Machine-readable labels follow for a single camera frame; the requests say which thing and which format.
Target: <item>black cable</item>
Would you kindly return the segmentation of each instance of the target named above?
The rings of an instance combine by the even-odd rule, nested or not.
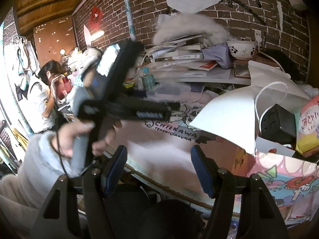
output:
[[[62,156],[61,156],[61,152],[60,152],[60,141],[59,141],[58,130],[59,130],[59,115],[57,114],[57,118],[55,120],[55,133],[56,133],[56,141],[57,141],[57,144],[58,144],[58,155],[59,155],[59,158],[60,158],[60,163],[61,163],[62,169],[63,169],[65,175],[67,177],[69,177],[68,173],[66,172],[66,169],[64,167],[63,161],[62,161]]]

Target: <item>wooden ceiling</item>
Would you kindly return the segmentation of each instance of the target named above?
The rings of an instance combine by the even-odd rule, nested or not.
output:
[[[30,33],[35,26],[71,15],[82,0],[17,0],[20,34]]]

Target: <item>power adapter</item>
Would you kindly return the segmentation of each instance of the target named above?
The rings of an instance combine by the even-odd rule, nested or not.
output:
[[[290,144],[296,138],[295,116],[275,104],[261,120],[261,137],[282,145]]]

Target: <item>bolt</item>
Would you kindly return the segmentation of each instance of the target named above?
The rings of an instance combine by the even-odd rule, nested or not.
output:
[[[93,175],[98,175],[98,174],[100,174],[100,172],[101,172],[101,170],[100,170],[100,169],[97,169],[97,168],[95,168],[95,169],[92,170],[92,174],[93,174]]]
[[[218,172],[219,172],[220,174],[226,174],[226,173],[227,173],[227,170],[226,170],[225,168],[219,168],[219,169],[218,169]]]
[[[260,179],[260,176],[256,173],[254,173],[252,176],[251,176],[255,181],[259,180]]]
[[[66,180],[66,175],[65,174],[63,174],[63,175],[61,175],[60,177],[59,177],[59,180],[62,182],[62,181],[64,181],[64,180]]]

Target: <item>white fluffy fur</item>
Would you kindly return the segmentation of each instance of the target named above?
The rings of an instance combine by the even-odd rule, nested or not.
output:
[[[153,38],[154,45],[177,39],[186,35],[203,34],[216,45],[230,40],[228,31],[212,18],[201,14],[179,14],[166,20],[159,26]]]

